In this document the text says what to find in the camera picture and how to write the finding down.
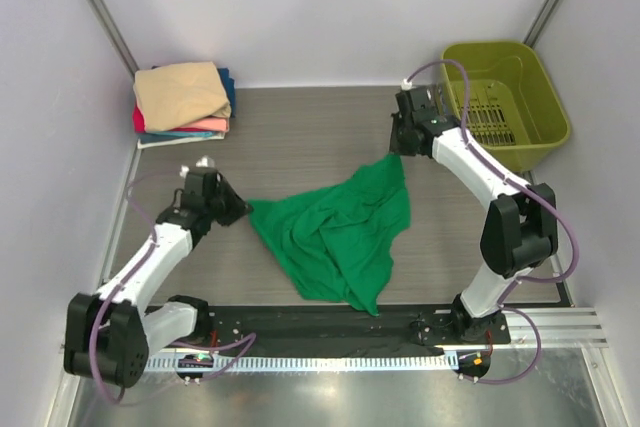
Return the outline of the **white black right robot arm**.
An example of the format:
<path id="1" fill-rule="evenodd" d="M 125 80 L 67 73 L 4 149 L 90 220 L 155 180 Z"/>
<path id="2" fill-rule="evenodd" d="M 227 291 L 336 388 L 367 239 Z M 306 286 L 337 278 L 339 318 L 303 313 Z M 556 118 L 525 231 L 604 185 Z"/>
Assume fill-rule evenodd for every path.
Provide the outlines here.
<path id="1" fill-rule="evenodd" d="M 554 254 L 557 220 L 526 195 L 550 205 L 554 191 L 531 186 L 493 159 L 456 117 L 439 113 L 427 87 L 395 94 L 389 150 L 401 156 L 426 156 L 453 173 L 486 210 L 480 237 L 483 263 L 451 305 L 450 327 L 460 341 L 484 337 L 508 291 Z"/>

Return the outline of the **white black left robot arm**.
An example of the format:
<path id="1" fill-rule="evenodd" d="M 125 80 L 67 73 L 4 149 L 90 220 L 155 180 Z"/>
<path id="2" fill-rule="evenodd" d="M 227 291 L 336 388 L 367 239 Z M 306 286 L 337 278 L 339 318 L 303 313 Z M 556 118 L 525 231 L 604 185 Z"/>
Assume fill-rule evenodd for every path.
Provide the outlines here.
<path id="1" fill-rule="evenodd" d="M 206 301 L 175 295 L 147 310 L 173 269 L 188 257 L 213 225 L 227 227 L 248 215 L 250 205 L 214 167 L 184 167 L 183 187 L 150 225 L 141 248 L 93 294 L 68 304 L 63 368 L 121 388 L 134 386 L 149 357 L 180 341 L 198 347 L 213 331 Z"/>

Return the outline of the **green t-shirt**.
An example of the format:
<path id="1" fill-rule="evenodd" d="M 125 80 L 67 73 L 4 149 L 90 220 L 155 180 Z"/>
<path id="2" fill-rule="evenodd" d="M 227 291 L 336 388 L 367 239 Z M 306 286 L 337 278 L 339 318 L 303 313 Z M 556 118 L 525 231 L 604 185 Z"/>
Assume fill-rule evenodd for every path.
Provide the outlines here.
<path id="1" fill-rule="evenodd" d="M 333 186 L 250 204 L 252 228 L 303 299 L 378 315 L 392 244 L 411 223 L 399 156 L 363 165 Z"/>

